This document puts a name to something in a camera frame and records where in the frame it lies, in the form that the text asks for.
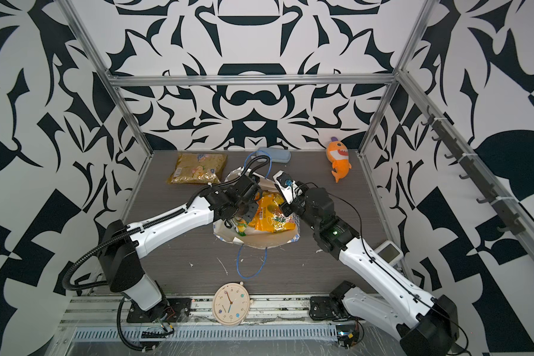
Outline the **green yellow snack packet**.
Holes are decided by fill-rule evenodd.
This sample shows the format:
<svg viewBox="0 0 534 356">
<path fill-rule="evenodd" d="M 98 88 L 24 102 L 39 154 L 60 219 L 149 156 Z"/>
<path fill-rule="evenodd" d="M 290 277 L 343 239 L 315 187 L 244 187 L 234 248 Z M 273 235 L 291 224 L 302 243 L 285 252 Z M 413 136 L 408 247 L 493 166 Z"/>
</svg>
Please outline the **green yellow snack packet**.
<svg viewBox="0 0 534 356">
<path fill-rule="evenodd" d="M 242 237 L 245 237 L 246 229 L 249 227 L 249 224 L 247 224 L 247 222 L 241 217 L 235 217 L 232 222 L 234 224 L 234 228 L 237 234 Z"/>
</svg>

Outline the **blue checkered paper bag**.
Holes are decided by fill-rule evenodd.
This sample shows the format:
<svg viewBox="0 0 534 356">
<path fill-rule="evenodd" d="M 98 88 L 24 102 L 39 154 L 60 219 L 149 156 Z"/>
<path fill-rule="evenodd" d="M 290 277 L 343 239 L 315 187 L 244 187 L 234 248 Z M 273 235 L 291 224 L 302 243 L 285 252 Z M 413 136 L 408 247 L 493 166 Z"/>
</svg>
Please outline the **blue checkered paper bag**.
<svg viewBox="0 0 534 356">
<path fill-rule="evenodd" d="M 259 185 L 262 190 L 262 195 L 269 192 L 277 192 L 277 189 L 274 186 L 274 181 L 270 180 L 268 176 L 272 170 L 272 162 L 269 156 L 258 155 L 255 152 L 249 154 L 246 158 L 242 167 L 233 170 L 225 179 L 225 182 L 222 182 L 221 185 L 226 185 L 230 182 L 233 182 L 235 179 L 238 179 L 241 176 L 248 176 L 259 179 Z M 281 247 L 288 243 L 297 242 L 300 239 L 300 221 L 299 219 L 291 214 L 289 215 L 293 218 L 296 228 L 291 231 L 285 231 L 280 233 L 266 233 L 262 231 L 256 231 L 251 227 L 246 229 L 246 236 L 242 237 L 235 231 L 234 224 L 232 220 L 224 221 L 218 220 L 213 225 L 214 235 L 219 240 L 223 242 L 230 243 L 232 245 L 239 246 L 236 259 L 236 270 L 240 270 L 241 262 L 241 252 L 245 246 L 252 249 L 259 249 L 263 251 L 262 264 L 266 264 L 266 259 L 268 255 L 268 250 Z"/>
</svg>

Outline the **gold snack bag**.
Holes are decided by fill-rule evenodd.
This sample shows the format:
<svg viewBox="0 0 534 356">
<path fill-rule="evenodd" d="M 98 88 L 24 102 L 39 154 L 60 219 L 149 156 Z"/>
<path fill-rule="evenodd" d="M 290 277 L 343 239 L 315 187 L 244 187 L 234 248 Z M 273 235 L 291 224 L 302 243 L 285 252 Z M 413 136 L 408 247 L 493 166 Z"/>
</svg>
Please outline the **gold snack bag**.
<svg viewBox="0 0 534 356">
<path fill-rule="evenodd" d="M 216 184 L 227 163 L 226 154 L 180 153 L 168 184 Z"/>
</svg>

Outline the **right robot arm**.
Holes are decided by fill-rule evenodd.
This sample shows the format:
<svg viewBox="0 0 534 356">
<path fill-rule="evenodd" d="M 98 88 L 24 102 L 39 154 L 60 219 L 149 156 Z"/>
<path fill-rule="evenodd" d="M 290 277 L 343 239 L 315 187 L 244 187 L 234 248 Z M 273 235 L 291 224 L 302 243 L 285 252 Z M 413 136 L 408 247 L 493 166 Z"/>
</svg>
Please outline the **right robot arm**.
<svg viewBox="0 0 534 356">
<path fill-rule="evenodd" d="M 346 281 L 333 296 L 353 317 L 392 336 L 406 355 L 448 355 L 459 337 L 457 308 L 446 296 L 433 297 L 388 264 L 335 212 L 324 188 L 289 185 L 280 188 L 283 213 L 295 214 L 313 231 L 319 247 L 361 276 L 374 298 Z"/>
</svg>

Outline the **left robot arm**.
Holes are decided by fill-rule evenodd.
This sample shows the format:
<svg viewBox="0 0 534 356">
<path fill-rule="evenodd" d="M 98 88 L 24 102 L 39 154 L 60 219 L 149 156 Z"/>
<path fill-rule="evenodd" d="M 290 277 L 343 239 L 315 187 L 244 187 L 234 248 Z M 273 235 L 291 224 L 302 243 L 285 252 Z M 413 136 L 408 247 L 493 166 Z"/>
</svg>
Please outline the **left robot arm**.
<svg viewBox="0 0 534 356">
<path fill-rule="evenodd" d="M 98 257 L 109 289 L 133 302 L 136 308 L 152 315 L 168 307 L 160 286 L 148 275 L 140 260 L 161 245 L 201 226 L 235 217 L 253 217 L 261 193 L 260 177 L 242 175 L 233 181 L 206 186 L 188 202 L 154 218 L 109 225 Z"/>
</svg>

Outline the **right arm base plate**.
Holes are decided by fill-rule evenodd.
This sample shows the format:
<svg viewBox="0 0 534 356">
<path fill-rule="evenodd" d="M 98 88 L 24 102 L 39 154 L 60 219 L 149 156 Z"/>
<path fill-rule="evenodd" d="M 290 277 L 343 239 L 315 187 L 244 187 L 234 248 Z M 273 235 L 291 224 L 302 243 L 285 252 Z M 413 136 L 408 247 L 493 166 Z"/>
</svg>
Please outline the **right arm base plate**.
<svg viewBox="0 0 534 356">
<path fill-rule="evenodd" d="M 339 301 L 330 296 L 311 297 L 309 299 L 309 317 L 314 321 L 341 322 L 348 320 L 363 320 L 361 316 L 350 314 L 344 306 L 346 298 Z"/>
</svg>

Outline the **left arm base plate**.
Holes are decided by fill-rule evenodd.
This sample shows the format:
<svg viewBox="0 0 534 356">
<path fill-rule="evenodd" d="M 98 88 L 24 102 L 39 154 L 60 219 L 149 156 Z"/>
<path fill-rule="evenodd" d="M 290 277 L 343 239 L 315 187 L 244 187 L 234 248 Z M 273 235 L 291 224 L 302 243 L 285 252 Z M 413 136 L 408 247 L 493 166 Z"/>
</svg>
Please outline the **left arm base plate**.
<svg viewBox="0 0 534 356">
<path fill-rule="evenodd" d="M 161 301 L 149 311 L 143 311 L 135 302 L 128 308 L 126 321 L 128 323 L 150 323 L 161 321 L 163 323 L 176 323 L 190 315 L 191 298 L 168 298 Z"/>
</svg>

